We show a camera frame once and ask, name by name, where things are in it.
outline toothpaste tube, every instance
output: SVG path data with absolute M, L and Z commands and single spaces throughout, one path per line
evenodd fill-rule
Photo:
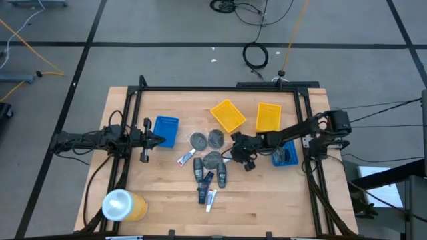
M 184 166 L 184 164 L 191 159 L 191 157 L 193 157 L 193 154 L 195 153 L 195 149 L 189 151 L 188 153 L 186 153 L 184 156 L 182 156 L 180 159 L 178 159 L 178 165 L 179 166 Z
M 214 203 L 216 195 L 215 189 L 209 189 L 209 193 L 207 193 L 207 206 L 206 206 L 206 213 L 211 212 L 212 204 Z

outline gray floor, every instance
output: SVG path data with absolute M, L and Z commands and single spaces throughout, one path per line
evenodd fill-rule
M 240 22 L 234 14 L 209 8 L 209 0 L 108 0 L 95 35 L 96 42 L 248 42 L 257 27 Z M 246 1 L 262 8 L 263 1 Z M 289 0 L 270 0 L 266 19 L 274 20 Z M 69 7 L 50 7 L 26 26 L 28 41 L 86 41 L 100 0 L 69 0 Z M 427 10 L 423 0 L 394 0 L 414 44 L 427 44 Z M 264 27 L 260 42 L 287 43 L 304 1 L 294 6 L 280 23 Z M 35 10 L 12 7 L 0 1 L 0 18 L 20 28 Z M 242 12 L 248 21 L 259 19 Z M 10 33 L 0 27 L 0 41 Z M 405 44 L 391 11 L 383 0 L 310 1 L 296 43 Z M 14 106 L 0 142 L 0 239 L 15 236 L 22 213 L 55 128 L 82 47 L 36 47 L 40 54 L 66 72 L 66 77 L 46 76 L 24 85 L 7 101 Z M 269 80 L 282 66 L 286 49 L 269 48 L 270 61 L 261 70 Z M 50 71 L 26 47 L 12 47 L 2 73 Z M 418 50 L 424 65 L 427 50 Z M 250 61 L 261 62 L 257 49 Z M 234 86 L 238 81 L 259 81 L 248 71 L 239 47 L 92 47 L 83 69 L 64 130 L 86 132 L 99 127 L 107 91 L 111 86 L 137 83 L 144 74 L 149 85 Z M 347 107 L 420 96 L 425 88 L 407 49 L 292 49 L 286 79 L 319 81 L 330 105 Z M 14 84 L 0 83 L 0 96 Z M 352 119 L 381 107 L 349 110 Z M 419 103 L 360 121 L 354 125 L 421 123 Z M 422 156 L 419 129 L 354 129 L 345 150 L 369 160 Z M 83 156 L 89 162 L 90 155 Z M 402 163 L 367 163 L 394 167 Z M 64 234 L 73 230 L 88 168 L 74 161 L 54 158 L 26 237 Z M 399 235 L 369 221 L 359 221 L 361 233 L 387 239 Z

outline blue bin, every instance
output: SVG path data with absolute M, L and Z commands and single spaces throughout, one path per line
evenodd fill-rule
M 173 148 L 178 133 L 179 119 L 176 117 L 157 116 L 154 125 L 154 134 L 166 138 L 166 142 L 159 144 L 160 147 Z
M 272 155 L 272 162 L 275 167 L 298 165 L 298 156 L 296 155 L 294 141 L 288 141 L 282 147 L 284 151 L 290 154 L 289 161 L 280 161 L 280 156 L 277 153 Z

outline remote control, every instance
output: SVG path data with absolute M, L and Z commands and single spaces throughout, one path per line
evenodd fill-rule
M 193 160 L 193 169 L 195 180 L 199 183 L 203 180 L 203 162 L 200 157 L 195 157 Z
M 216 165 L 216 179 L 220 188 L 226 187 L 227 184 L 227 168 L 224 163 Z

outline clear plastic cup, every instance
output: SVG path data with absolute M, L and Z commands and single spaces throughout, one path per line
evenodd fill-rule
M 123 189 L 111 191 L 102 201 L 102 213 L 110 221 L 138 221 L 147 210 L 142 196 Z

